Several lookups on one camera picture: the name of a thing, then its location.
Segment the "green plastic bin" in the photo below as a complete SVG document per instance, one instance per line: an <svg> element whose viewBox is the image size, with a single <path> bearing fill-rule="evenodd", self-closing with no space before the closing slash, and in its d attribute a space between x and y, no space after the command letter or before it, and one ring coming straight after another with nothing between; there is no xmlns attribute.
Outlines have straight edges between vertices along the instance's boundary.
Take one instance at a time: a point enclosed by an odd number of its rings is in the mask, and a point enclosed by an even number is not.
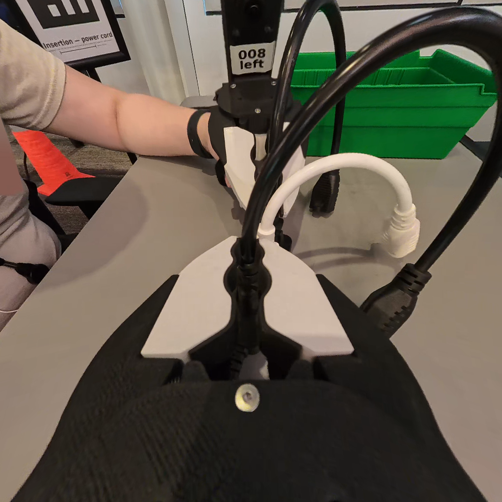
<svg viewBox="0 0 502 502"><path fill-rule="evenodd" d="M347 94L339 151L444 159L497 96L490 70L442 49L408 53Z"/></svg>

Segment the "orange plastic object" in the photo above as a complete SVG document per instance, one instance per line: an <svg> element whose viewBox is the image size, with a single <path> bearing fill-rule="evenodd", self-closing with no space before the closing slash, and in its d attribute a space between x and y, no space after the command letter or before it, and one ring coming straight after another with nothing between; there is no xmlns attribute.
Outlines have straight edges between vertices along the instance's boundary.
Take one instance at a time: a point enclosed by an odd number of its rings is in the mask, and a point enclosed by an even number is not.
<svg viewBox="0 0 502 502"><path fill-rule="evenodd" d="M42 180L40 194L50 196L67 181L93 177L78 171L43 132L23 130L13 135Z"/></svg>

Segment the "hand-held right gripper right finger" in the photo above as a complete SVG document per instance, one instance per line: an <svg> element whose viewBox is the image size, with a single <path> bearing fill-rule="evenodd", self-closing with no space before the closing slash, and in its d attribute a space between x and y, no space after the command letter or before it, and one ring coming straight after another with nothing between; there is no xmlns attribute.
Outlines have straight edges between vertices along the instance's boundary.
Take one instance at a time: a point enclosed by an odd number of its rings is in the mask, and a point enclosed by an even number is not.
<svg viewBox="0 0 502 502"><path fill-rule="evenodd" d="M265 294L267 325L301 346L302 358L350 355L350 342L313 270L277 243L261 239L272 284Z"/></svg>

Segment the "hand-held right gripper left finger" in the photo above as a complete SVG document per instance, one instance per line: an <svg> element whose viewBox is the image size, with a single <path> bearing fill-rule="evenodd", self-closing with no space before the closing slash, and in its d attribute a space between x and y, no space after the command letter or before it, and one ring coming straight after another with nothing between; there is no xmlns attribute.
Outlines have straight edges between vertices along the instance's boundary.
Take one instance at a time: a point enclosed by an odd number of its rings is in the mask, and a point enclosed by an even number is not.
<svg viewBox="0 0 502 502"><path fill-rule="evenodd" d="M224 274L233 263L230 236L195 258L179 273L141 355L187 360L189 351L230 321L231 296Z"/></svg>

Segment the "framed marker sign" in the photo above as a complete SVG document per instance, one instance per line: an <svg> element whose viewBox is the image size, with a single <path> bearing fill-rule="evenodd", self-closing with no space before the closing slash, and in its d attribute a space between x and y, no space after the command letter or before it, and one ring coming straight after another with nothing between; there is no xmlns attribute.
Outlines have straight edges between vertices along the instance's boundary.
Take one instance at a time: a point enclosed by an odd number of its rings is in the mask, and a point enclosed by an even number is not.
<svg viewBox="0 0 502 502"><path fill-rule="evenodd" d="M6 1L19 29L76 69L130 60L118 25L120 1Z"/></svg>

